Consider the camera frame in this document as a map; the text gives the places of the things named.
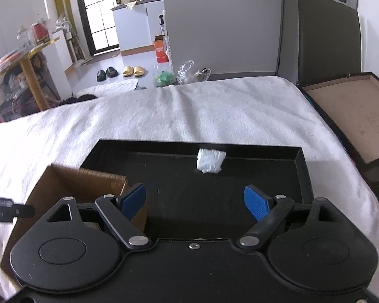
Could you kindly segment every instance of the orange box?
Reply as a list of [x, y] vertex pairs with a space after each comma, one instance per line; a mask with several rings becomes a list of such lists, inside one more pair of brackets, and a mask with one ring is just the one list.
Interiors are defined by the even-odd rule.
[[169, 56], [166, 55], [164, 48], [163, 35], [158, 35], [154, 38], [153, 46], [156, 51], [157, 62], [169, 62]]

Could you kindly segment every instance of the white bedsheet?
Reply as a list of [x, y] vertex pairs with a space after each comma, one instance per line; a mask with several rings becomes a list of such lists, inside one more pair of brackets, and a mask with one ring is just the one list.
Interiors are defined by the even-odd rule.
[[[0, 124], [0, 196], [25, 202], [48, 164], [80, 166], [100, 138], [301, 146], [315, 196], [374, 243], [379, 204], [336, 136], [290, 82], [245, 78], [127, 92]], [[0, 259], [12, 226], [0, 224]], [[379, 297], [379, 266], [369, 289]], [[0, 294], [14, 294], [0, 270]]]

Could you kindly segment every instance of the yellow slipper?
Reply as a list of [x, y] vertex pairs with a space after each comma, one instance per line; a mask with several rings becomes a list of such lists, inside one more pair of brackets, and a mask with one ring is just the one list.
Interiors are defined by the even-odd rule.
[[123, 73], [122, 73], [122, 76], [123, 76], [123, 77], [127, 77], [127, 76], [132, 76], [132, 74], [133, 74], [133, 68], [132, 68], [132, 66], [126, 66], [126, 67], [124, 68], [124, 71], [123, 71]]
[[138, 78], [139, 76], [143, 76], [145, 74], [145, 70], [143, 67], [136, 66], [133, 70], [133, 75]]

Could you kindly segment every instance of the glass door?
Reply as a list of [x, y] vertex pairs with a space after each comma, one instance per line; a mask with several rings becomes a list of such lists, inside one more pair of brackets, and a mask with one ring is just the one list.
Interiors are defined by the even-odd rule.
[[90, 54], [119, 47], [111, 9], [112, 0], [78, 0]]

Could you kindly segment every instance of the cardboard box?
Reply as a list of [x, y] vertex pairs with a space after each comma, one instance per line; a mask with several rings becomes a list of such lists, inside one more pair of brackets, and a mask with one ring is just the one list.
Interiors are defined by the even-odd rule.
[[[111, 193], [124, 196], [129, 189], [125, 176], [59, 165], [50, 165], [43, 172], [26, 204], [35, 207], [33, 218], [17, 219], [0, 263], [1, 269], [15, 286], [18, 282], [10, 266], [10, 252], [17, 241], [62, 197], [73, 196], [78, 203], [91, 203], [96, 198]], [[145, 206], [132, 219], [132, 223], [143, 232], [146, 225]]]
[[366, 180], [379, 181], [379, 78], [352, 74], [301, 88]]
[[157, 62], [169, 62], [169, 57], [166, 55], [166, 49], [164, 47], [164, 36], [156, 36], [153, 45], [156, 51]]

